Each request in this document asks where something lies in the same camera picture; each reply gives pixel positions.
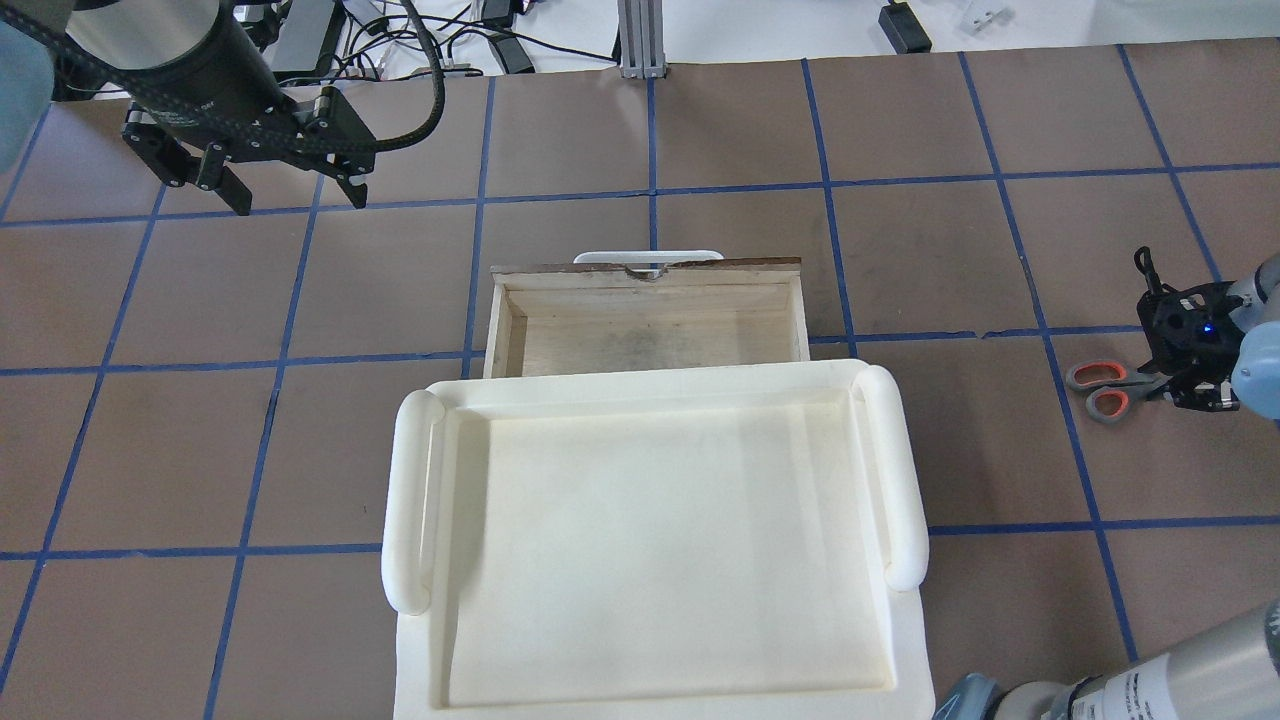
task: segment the scissors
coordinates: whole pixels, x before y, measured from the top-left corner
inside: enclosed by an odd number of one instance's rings
[[[1087,360],[1066,373],[1066,387],[1088,393],[1084,409],[1089,418],[1107,425],[1119,423],[1134,402],[1151,400],[1165,378],[1139,373],[1116,360]]]

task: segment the black power adapter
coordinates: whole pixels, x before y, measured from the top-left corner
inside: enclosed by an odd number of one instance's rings
[[[881,8],[881,29],[888,36],[893,51],[899,55],[906,53],[928,53],[933,47],[933,41],[915,18],[911,6],[906,3],[890,1]]]

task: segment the wooden drawer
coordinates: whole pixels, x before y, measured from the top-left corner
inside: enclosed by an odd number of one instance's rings
[[[494,268],[484,377],[809,359],[800,260]]]

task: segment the white handle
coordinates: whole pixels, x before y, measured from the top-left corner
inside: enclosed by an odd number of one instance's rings
[[[902,414],[902,396],[888,370],[872,365],[854,378],[854,397],[867,406],[868,433],[881,482],[888,561],[884,582],[899,592],[920,587],[929,566],[929,528]]]
[[[573,258],[575,265],[585,263],[614,263],[621,265],[648,265],[650,263],[696,263],[723,260],[714,250],[593,250]]]
[[[429,391],[410,393],[396,415],[392,477],[383,529],[383,589],[397,612],[421,615],[431,607],[428,541],[428,480],[439,477],[444,404]]]

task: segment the white tray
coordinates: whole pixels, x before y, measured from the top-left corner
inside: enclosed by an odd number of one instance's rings
[[[436,383],[396,420],[396,717],[923,720],[927,559],[882,368]]]

